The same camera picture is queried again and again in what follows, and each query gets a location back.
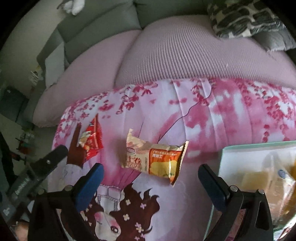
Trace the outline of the red gold candy pack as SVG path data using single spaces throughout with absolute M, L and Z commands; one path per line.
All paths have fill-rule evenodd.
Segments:
M 78 143 L 86 151 L 86 160 L 93 158 L 103 149 L 102 130 L 98 121 L 98 114 L 82 133 Z

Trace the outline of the beige orange swiss roll pack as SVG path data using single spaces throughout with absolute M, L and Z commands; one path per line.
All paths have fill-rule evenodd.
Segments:
M 154 144 L 135 137 L 132 132 L 133 129 L 129 129 L 126 138 L 126 160 L 121 166 L 166 178 L 172 186 L 175 185 L 189 141 L 180 146 Z

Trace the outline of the clear steamed bun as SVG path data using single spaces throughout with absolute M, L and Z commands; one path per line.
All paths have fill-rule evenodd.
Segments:
M 264 191 L 271 219 L 273 224 L 276 225 L 292 196 L 295 179 L 284 167 L 279 155 L 273 152 L 264 159 L 261 171 L 244 173 L 240 188 L 243 191 Z

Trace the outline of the teal shallow cardboard tray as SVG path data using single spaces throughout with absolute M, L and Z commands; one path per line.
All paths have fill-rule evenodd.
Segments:
M 225 147 L 198 177 L 212 201 L 205 240 L 288 240 L 295 228 L 295 142 Z

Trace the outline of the light grey sofa cushion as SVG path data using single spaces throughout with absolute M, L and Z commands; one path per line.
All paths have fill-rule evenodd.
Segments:
M 56 84 L 65 70 L 64 43 L 61 43 L 45 60 L 45 84 L 46 89 Z

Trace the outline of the pink anime print tablecloth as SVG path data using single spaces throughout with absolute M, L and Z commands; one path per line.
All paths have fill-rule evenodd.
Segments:
M 74 185 L 92 166 L 104 178 L 81 212 L 96 240 L 202 240 L 211 201 L 198 168 L 216 168 L 227 146 L 295 140 L 295 90 L 242 79 L 160 80 L 127 85 L 66 108 L 53 146 L 69 146 L 76 126 L 97 118 L 103 149 L 82 165 L 63 160 L 48 178 L 50 191 Z M 188 149 L 180 175 L 168 179 L 122 168 L 128 132 L 151 143 Z

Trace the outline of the grey green sofa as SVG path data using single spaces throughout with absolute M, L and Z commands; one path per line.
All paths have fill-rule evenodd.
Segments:
M 42 79 L 38 81 L 24 110 L 25 119 L 32 122 L 37 99 L 47 90 L 45 60 L 61 43 L 64 43 L 66 70 L 80 54 L 114 35 L 143 30 L 156 21 L 174 16 L 201 15 L 207 16 L 210 21 L 207 5 L 207 1 L 86 1 L 85 7 L 78 15 L 66 16 L 57 25 L 37 56 Z

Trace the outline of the grey white plush toy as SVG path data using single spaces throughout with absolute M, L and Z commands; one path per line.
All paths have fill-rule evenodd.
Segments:
M 62 9 L 67 14 L 72 14 L 73 16 L 78 15 L 85 7 L 86 0 L 63 0 L 57 6 L 57 9 Z

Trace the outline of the grey velvet pillow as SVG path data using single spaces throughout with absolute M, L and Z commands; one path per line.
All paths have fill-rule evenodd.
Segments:
M 286 27 L 278 31 L 260 32 L 252 37 L 267 52 L 295 49 L 295 40 Z

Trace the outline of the pink sofa seat cover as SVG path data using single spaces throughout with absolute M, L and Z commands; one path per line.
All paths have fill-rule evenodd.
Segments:
M 295 64 L 252 38 L 218 39 L 207 16 L 174 16 L 109 37 L 80 54 L 37 99 L 33 124 L 56 126 L 73 102 L 128 84 L 190 77 L 295 87 Z

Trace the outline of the black white patterned pillow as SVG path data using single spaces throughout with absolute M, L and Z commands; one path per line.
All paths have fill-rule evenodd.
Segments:
M 207 12 L 215 35 L 221 39 L 252 37 L 285 28 L 263 1 L 211 1 Z

